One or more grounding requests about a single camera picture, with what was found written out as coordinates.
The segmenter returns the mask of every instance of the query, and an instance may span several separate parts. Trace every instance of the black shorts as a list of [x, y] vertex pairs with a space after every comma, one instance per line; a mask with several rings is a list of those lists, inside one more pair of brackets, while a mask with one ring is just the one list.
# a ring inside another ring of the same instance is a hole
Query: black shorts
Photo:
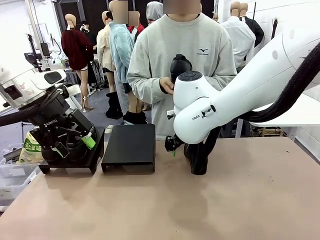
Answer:
[[132, 88], [129, 85], [129, 83], [123, 83], [123, 87], [124, 87], [124, 93], [125, 94], [128, 94], [128, 93], [132, 92]]
[[103, 67], [102, 69], [103, 69], [103, 71], [104, 71], [105, 73], [113, 73], [113, 71], [109, 70], [109, 69], [106, 68], [106, 67]]

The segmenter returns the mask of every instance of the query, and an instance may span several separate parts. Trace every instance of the clear plastic storage box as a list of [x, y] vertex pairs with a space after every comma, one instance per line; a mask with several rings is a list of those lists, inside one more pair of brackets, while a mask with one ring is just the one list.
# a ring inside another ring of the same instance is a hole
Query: clear plastic storage box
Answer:
[[39, 163], [3, 164], [2, 161], [0, 162], [0, 206], [9, 206], [40, 169]]

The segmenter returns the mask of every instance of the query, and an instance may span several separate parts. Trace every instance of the person's hand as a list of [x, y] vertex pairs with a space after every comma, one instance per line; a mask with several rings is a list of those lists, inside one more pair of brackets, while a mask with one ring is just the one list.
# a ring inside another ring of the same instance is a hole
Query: person's hand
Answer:
[[170, 94], [170, 95], [174, 94], [175, 85], [171, 81], [170, 77], [165, 76], [165, 77], [160, 78], [159, 83], [160, 83], [160, 88], [164, 93], [167, 93], [167, 94]]

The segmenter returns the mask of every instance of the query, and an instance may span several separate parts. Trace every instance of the beige table surface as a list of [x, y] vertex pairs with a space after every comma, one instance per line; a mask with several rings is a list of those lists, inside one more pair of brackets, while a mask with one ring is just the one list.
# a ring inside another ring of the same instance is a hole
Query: beige table surface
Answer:
[[157, 142], [156, 172], [38, 175], [1, 240], [319, 240], [320, 166], [289, 138], [219, 139], [208, 172]]

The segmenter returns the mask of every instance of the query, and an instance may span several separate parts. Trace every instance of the red jacket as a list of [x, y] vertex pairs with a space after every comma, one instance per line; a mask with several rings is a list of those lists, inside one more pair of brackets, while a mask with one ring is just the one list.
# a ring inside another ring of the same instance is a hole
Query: red jacket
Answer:
[[[128, 30], [130, 31], [130, 33], [132, 33], [132, 30], [135, 28], [135, 26], [129, 26]], [[144, 26], [142, 26], [141, 24], [138, 26], [137, 30], [138, 30], [138, 35], [145, 29]]]
[[72, 29], [62, 33], [61, 45], [70, 68], [81, 70], [94, 60], [94, 46], [83, 32]]

